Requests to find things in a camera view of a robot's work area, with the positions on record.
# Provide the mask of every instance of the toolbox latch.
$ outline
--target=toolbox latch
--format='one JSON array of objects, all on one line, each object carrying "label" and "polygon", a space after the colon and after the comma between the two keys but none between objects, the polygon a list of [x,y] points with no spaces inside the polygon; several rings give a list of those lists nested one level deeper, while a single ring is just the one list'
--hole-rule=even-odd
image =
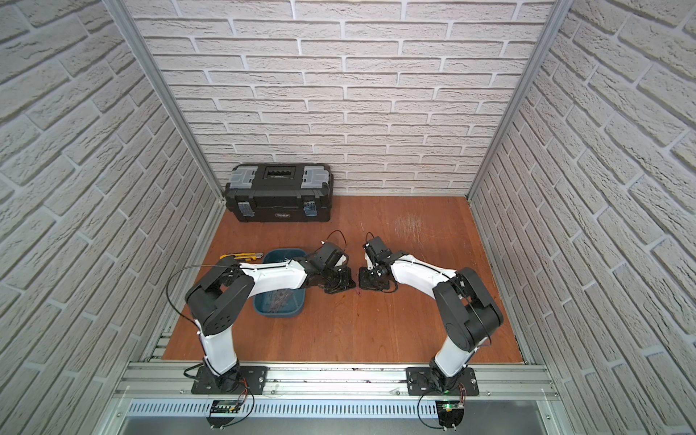
[{"label": "toolbox latch", "polygon": [[242,203],[237,203],[237,206],[239,207],[239,211],[242,213],[242,216],[246,217],[254,217],[254,211],[251,209],[251,204],[249,204],[248,201],[244,201]]},{"label": "toolbox latch", "polygon": [[314,201],[304,202],[305,216],[314,217],[317,216],[317,203]]}]

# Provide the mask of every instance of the white brick wall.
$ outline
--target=white brick wall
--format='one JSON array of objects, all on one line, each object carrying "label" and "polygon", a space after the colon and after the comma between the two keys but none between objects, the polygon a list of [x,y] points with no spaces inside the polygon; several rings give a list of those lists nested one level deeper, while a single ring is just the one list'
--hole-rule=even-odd
[{"label": "white brick wall", "polygon": [[0,432],[90,434],[214,194],[102,3],[2,3]]},{"label": "white brick wall", "polygon": [[573,429],[696,429],[696,1],[576,0],[472,205]]},{"label": "white brick wall", "polygon": [[[467,147],[488,146],[551,7],[127,3],[221,183],[239,162],[318,161],[338,194],[404,195],[466,193],[459,173],[483,155]],[[411,181],[397,187],[392,171]]]}]

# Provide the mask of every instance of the wooden tabletop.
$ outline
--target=wooden tabletop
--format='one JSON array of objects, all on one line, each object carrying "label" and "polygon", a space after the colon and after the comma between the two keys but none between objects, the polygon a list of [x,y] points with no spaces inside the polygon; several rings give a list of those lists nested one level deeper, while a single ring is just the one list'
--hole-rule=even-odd
[{"label": "wooden tabletop", "polygon": [[[406,251],[448,269],[476,270],[505,314],[465,198],[338,196],[326,223],[240,223],[226,212],[204,264],[214,264],[226,253],[267,253],[276,248],[314,251],[335,229],[347,239],[345,250],[356,283],[358,269],[365,266],[362,245],[370,231],[392,251]],[[343,246],[338,233],[330,241]],[[446,337],[435,301],[406,285],[394,294],[359,289],[325,294],[311,287],[302,313],[287,319],[259,315],[249,301],[232,334],[242,361],[357,363],[426,363]],[[202,357],[196,328],[180,319],[164,359]],[[481,349],[473,362],[522,362],[507,316],[493,334],[493,345]]]}]

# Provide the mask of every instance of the blue plastic bin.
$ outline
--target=blue plastic bin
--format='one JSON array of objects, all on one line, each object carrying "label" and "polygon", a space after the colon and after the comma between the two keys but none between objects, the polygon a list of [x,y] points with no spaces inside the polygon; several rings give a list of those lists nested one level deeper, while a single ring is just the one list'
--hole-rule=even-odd
[{"label": "blue plastic bin", "polygon": [[[264,256],[264,263],[275,263],[302,257],[306,253],[301,249],[274,249]],[[254,296],[254,310],[266,317],[295,317],[302,312],[306,289],[293,289],[290,298],[277,312],[271,313],[271,300],[274,292],[265,292]]]}]

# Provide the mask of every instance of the toolbox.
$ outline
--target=toolbox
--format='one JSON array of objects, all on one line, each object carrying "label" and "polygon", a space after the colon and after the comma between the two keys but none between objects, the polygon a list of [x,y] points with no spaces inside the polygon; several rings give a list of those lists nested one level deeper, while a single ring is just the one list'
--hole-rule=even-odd
[{"label": "toolbox", "polygon": [[240,222],[327,222],[333,175],[326,164],[238,165],[225,185]]}]

